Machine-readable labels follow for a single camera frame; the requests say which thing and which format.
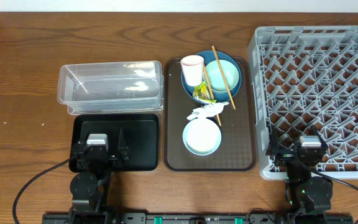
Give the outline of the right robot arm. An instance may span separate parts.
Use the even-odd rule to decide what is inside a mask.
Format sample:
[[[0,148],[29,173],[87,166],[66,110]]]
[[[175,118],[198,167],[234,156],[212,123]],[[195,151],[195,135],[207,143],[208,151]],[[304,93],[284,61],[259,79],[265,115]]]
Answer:
[[[286,223],[327,223],[324,212],[331,208],[333,182],[313,176],[311,167],[320,163],[328,145],[315,128],[311,136],[300,136],[288,148],[279,144],[275,128],[272,128],[267,156],[273,156],[275,166],[286,168],[286,200],[292,209],[283,218]]]

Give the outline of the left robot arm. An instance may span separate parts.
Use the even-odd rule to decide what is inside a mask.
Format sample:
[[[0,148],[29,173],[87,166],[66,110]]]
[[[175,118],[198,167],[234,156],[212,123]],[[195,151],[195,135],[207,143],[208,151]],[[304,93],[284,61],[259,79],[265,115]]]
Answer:
[[[124,130],[119,132],[117,147],[111,150],[106,134],[89,134],[72,145],[70,160],[79,173],[70,183],[73,198],[68,222],[120,223],[120,215],[107,205],[107,199],[111,173],[122,171],[129,160]]]

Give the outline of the white tissue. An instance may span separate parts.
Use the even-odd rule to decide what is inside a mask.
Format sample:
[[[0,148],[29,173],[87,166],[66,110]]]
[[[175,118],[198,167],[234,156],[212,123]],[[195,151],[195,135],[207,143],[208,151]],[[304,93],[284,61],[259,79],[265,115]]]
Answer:
[[[192,121],[197,118],[210,118],[216,116],[217,114],[220,114],[224,107],[228,104],[229,102],[211,103],[199,108],[195,108],[187,117],[187,120]]]

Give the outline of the yellow green snack wrapper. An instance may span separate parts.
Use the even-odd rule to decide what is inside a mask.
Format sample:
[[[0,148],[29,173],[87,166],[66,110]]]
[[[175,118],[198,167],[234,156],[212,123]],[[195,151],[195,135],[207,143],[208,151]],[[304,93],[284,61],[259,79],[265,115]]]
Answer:
[[[216,100],[213,100],[211,95],[209,94],[209,90],[205,81],[202,81],[200,85],[194,88],[192,95],[194,99],[205,104],[213,104],[216,102]]]

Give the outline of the pink cup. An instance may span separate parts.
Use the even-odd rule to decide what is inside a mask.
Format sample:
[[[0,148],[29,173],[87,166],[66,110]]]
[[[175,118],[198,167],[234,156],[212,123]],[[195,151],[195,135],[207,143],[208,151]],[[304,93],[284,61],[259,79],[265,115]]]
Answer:
[[[204,58],[200,55],[189,55],[180,61],[185,82],[189,86],[198,86],[203,81]]]

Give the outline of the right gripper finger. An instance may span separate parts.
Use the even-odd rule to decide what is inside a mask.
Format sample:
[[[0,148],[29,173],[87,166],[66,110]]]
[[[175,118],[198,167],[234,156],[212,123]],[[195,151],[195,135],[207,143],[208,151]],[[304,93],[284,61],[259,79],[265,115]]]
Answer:
[[[277,138],[277,132],[275,127],[272,128],[272,133],[270,135],[270,142],[268,145],[268,154],[269,155],[276,155],[279,150],[279,143]]]
[[[313,136],[315,136],[319,139],[320,146],[327,146],[326,142],[323,140],[323,138],[320,136],[318,130],[314,126],[311,127],[311,130],[313,132]]]

